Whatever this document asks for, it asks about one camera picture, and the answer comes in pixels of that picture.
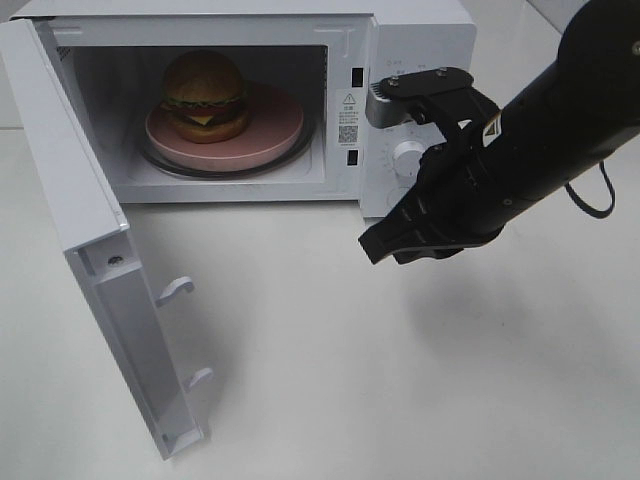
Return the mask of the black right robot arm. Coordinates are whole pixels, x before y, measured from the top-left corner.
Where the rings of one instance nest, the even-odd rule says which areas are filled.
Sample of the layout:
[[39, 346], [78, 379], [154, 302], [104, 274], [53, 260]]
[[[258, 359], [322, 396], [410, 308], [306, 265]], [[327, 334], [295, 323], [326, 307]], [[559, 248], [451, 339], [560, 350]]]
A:
[[590, 1], [556, 59], [498, 107], [466, 71], [441, 67], [377, 83], [371, 123], [434, 124], [414, 185], [360, 237], [372, 262], [445, 259], [494, 240], [504, 226], [639, 133], [639, 5]]

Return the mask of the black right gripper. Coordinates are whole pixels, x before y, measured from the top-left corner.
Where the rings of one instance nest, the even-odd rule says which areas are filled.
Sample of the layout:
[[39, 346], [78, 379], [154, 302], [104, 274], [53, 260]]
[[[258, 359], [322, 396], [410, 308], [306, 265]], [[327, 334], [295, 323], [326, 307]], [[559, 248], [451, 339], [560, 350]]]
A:
[[416, 186], [358, 239], [372, 264], [447, 259], [492, 241], [514, 218], [514, 195], [480, 156], [483, 129], [469, 123], [458, 146], [424, 153]]

